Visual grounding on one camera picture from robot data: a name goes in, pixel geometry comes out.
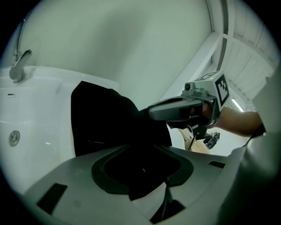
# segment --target faucet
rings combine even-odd
[[[31,54],[32,51],[30,49],[26,50],[10,69],[10,78],[14,80],[14,83],[18,83],[22,80],[23,66],[25,65],[26,61],[30,58]]]

